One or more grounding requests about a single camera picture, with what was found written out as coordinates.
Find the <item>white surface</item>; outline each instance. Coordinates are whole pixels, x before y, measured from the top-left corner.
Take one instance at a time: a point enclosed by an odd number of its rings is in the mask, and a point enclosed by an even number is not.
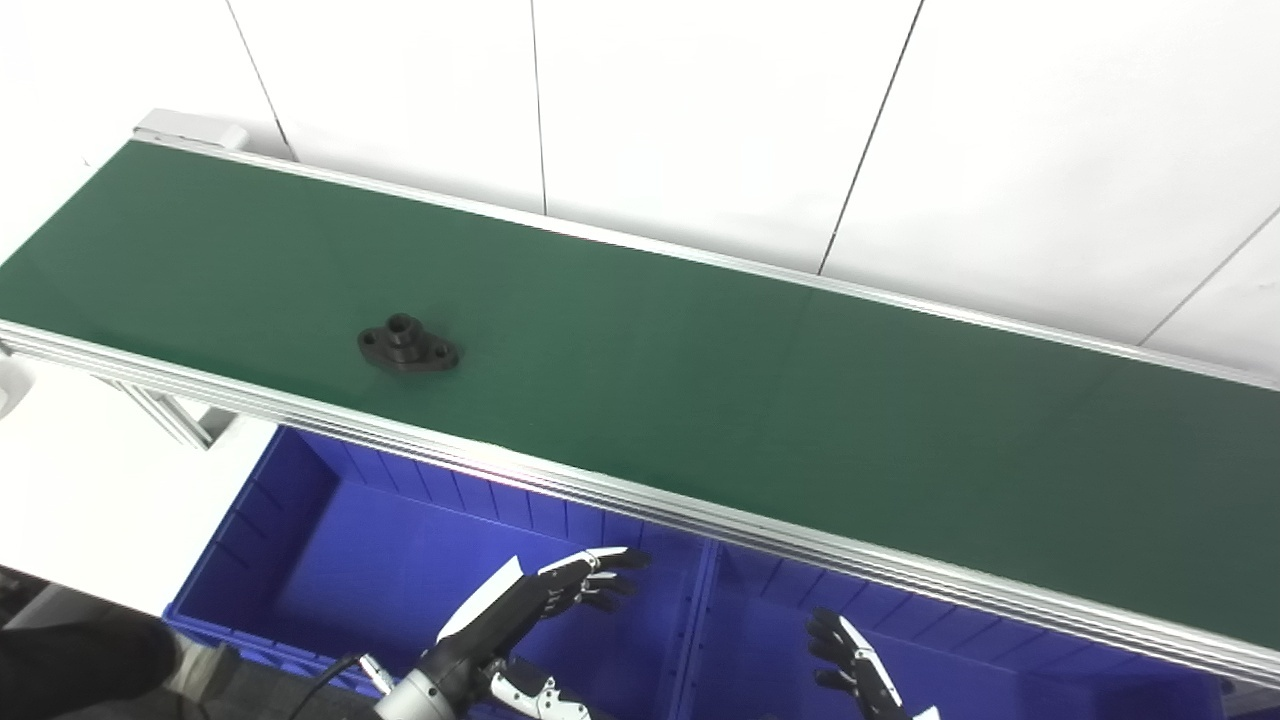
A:
[[[101,380],[6,363],[36,383],[0,420],[0,565],[159,615],[275,425],[239,418],[200,452]]]
[[[915,3],[534,4],[550,215],[818,269]]]
[[[527,0],[233,0],[303,163],[541,211]]]
[[[1280,691],[1235,680],[1231,685],[1233,688],[1222,694],[1222,711],[1228,717],[1239,717],[1260,710],[1280,707]]]
[[[1147,347],[1280,378],[1280,219],[1274,219]]]
[[[37,101],[5,97],[5,113],[41,113],[44,131],[26,141],[72,150],[92,168],[154,108],[236,122],[250,131],[250,150],[284,152],[221,0],[6,0],[0,63]]]
[[[1277,27],[925,3],[824,274],[1137,342],[1280,202]]]
[[[0,9],[0,18],[4,10]],[[0,37],[4,20],[0,19]],[[58,118],[45,111],[38,77],[12,65],[0,40],[0,261],[18,249],[93,173],[60,137]]]

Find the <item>conveyor leg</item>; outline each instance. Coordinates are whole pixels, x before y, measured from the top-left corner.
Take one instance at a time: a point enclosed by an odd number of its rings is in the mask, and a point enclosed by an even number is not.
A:
[[[120,380],[104,379],[106,384],[119,389],[138,405],[157,425],[164,428],[173,439],[196,450],[209,450],[218,436],[227,428],[230,415],[221,410],[210,410],[197,420],[172,396]]]

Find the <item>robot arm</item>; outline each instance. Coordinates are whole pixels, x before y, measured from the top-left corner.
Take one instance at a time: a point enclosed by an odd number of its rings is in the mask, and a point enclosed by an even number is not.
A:
[[[805,629],[812,638],[809,652],[836,666],[814,671],[814,680],[820,687],[852,696],[864,720],[911,720],[876,648],[849,620],[819,607],[805,623]],[[938,710],[931,707],[914,720],[940,719]]]
[[[471,705],[492,698],[529,717],[599,720],[556,679],[511,652],[539,620],[577,603],[617,607],[609,593],[630,594],[635,585],[616,569],[644,568],[639,550],[588,550],[526,575],[512,557],[463,602],[445,623],[435,646],[378,705],[381,720],[457,720]]]

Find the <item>black cloth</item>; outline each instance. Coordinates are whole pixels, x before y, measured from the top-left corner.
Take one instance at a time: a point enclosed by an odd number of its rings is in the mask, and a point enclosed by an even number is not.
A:
[[[177,662],[173,633],[159,620],[0,630],[0,720],[44,720],[140,697]]]

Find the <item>panel seam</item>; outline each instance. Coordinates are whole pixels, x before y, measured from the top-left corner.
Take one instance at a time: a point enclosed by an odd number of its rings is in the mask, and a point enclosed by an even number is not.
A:
[[[888,104],[888,95],[893,91],[893,81],[897,79],[897,70],[902,67],[902,58],[906,56],[906,49],[911,44],[911,33],[915,32],[915,23],[920,19],[920,10],[924,9],[924,0],[915,6],[915,15],[911,17],[911,24],[906,28],[906,37],[902,40],[902,49],[897,54],[897,61],[893,63],[893,72],[888,76],[888,85],[884,86],[884,95],[881,97],[879,109],[876,110],[876,119],[872,120],[872,129],[867,133],[867,142],[863,145],[863,152],[858,156],[858,165],[854,168],[854,177],[849,181],[849,192],[845,193],[845,201],[840,205],[840,214],[836,215],[836,227],[831,231],[831,240],[827,241],[827,249],[822,254],[822,261],[818,263],[818,273],[827,268],[827,260],[831,258],[831,249],[836,245],[836,236],[840,234],[840,225],[845,220],[845,213],[849,210],[849,201],[854,196],[854,186],[858,184],[858,177],[863,172],[863,164],[867,161],[867,152],[872,147],[872,140],[876,138],[876,128],[879,127],[881,117],[884,114],[884,106]]]
[[[257,78],[257,86],[262,90],[262,97],[266,99],[266,108],[271,111],[271,120],[275,122],[275,131],[280,133],[280,141],[284,142],[284,149],[289,151],[289,159],[294,163],[298,161],[298,154],[293,150],[293,145],[289,143],[289,136],[284,132],[284,126],[280,123],[280,114],[275,111],[275,102],[271,102],[271,94],[266,91],[266,82],[262,81],[262,72],[257,69],[257,60],[253,59],[253,51],[248,47],[248,40],[244,38],[244,28],[239,24],[239,18],[236,17],[236,9],[232,8],[232,0],[223,0],[227,5],[227,12],[232,15],[232,22],[236,24],[236,33],[239,35],[241,45],[244,47],[244,55],[248,56],[248,64],[253,68],[253,77]]]
[[[547,214],[547,152],[543,149],[543,85],[538,72],[538,18],[529,0],[529,31],[534,42],[534,109],[538,114],[538,174],[543,183],[543,215]]]
[[[1174,305],[1172,310],[1170,310],[1169,313],[1166,313],[1165,316],[1161,318],[1158,323],[1156,323],[1156,327],[1151,328],[1151,331],[1147,334],[1144,334],[1142,337],[1142,340],[1138,341],[1138,346],[1142,347],[1142,346],[1147,345],[1147,342],[1151,341],[1151,338],[1156,337],[1156,333],[1158,333],[1161,329],[1164,329],[1164,327],[1166,324],[1169,324],[1170,320],[1174,319],[1174,315],[1176,315],[1178,313],[1180,313],[1183,310],[1183,307],[1185,307],[1187,304],[1192,301],[1192,299],[1194,299],[1197,295],[1199,295],[1199,292],[1202,290],[1204,290],[1204,287],[1213,278],[1216,278],[1217,274],[1221,273],[1224,268],[1226,268],[1228,265],[1230,265],[1231,260],[1235,260],[1235,258],[1240,254],[1240,251],[1244,250],[1251,242],[1253,242],[1253,238],[1258,237],[1258,234],[1263,229],[1266,229],[1267,225],[1271,224],[1271,220],[1275,220],[1277,215],[1280,215],[1280,205],[1277,205],[1275,208],[1275,210],[1271,210],[1271,214],[1267,215],[1262,220],[1262,223],[1258,224],[1258,227],[1253,228],[1253,232],[1251,232],[1248,236],[1245,236],[1245,238],[1243,241],[1240,241],[1239,245],[1235,246],[1235,250],[1231,250],[1230,252],[1228,252],[1226,258],[1222,258],[1222,261],[1219,263],[1217,265],[1215,265],[1213,269],[1210,270],[1208,274],[1204,275],[1203,279],[1201,279],[1201,282],[1196,283],[1196,287],[1193,287],[1190,290],[1190,292],[1188,292],[1185,296],[1183,296],[1183,299],[1179,300],[1176,305]]]

